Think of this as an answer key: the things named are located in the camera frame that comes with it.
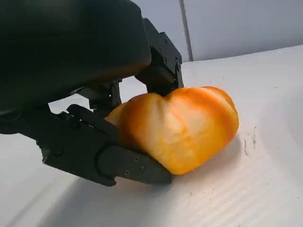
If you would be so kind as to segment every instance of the squished orange object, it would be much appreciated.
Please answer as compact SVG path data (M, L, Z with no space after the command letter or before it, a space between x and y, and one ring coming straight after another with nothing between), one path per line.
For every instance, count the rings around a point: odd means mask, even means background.
M136 96L106 120L120 129L122 143L147 152L176 175L218 153L239 127L232 99L215 87L179 88L166 97Z

